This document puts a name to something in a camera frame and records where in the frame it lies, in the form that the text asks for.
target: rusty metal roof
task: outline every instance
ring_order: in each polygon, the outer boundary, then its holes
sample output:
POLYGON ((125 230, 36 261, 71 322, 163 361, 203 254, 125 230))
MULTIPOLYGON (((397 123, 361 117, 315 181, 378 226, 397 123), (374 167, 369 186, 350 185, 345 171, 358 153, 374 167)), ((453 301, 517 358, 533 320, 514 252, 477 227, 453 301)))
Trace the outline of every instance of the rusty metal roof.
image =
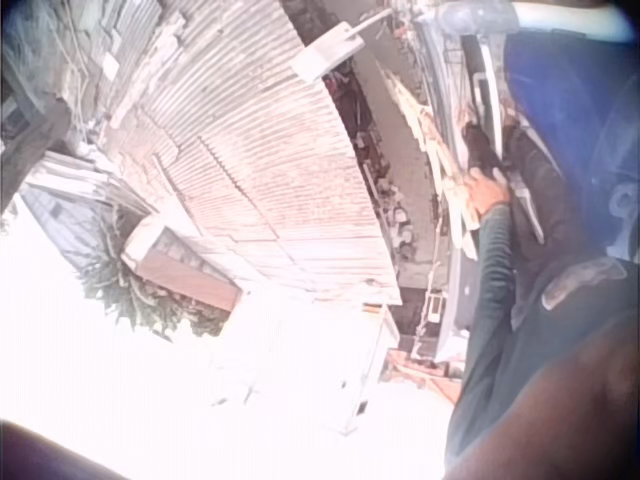
POLYGON ((127 133, 108 133, 118 139, 111 153, 126 154, 154 185, 168 178, 173 194, 158 195, 182 202, 204 235, 201 252, 209 245, 224 256, 215 245, 224 237, 223 250, 256 278, 327 300, 374 284, 367 300, 400 303, 333 101, 322 82, 307 85, 289 67, 303 44, 280 3, 163 5, 163 21, 178 12, 186 19, 180 50, 125 116, 127 133))

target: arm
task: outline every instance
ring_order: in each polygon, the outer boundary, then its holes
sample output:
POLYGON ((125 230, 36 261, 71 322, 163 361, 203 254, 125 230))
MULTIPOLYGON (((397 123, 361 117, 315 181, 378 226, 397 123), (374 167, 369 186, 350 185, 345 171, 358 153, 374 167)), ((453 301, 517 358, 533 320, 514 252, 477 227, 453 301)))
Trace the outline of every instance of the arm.
POLYGON ((510 242, 511 213, 508 204, 504 203, 506 200, 508 192, 482 210, 480 292, 467 350, 462 392, 449 424, 447 464, 451 464, 484 430, 483 412, 491 400, 504 344, 512 334, 515 279, 510 242))
POLYGON ((480 292, 471 327, 463 391, 499 361, 511 335, 515 279, 511 258, 511 213, 500 204, 486 214, 480 228, 480 292))

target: bright sky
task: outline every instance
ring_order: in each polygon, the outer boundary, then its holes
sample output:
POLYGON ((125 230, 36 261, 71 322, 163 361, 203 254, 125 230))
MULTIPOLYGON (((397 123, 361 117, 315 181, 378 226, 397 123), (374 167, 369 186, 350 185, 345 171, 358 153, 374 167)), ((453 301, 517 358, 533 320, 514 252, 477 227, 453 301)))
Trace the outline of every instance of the bright sky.
POLYGON ((136 479, 442 477, 451 407, 434 393, 380 384, 348 437, 212 407, 216 340, 114 327, 20 207, 0 238, 0 416, 136 479))

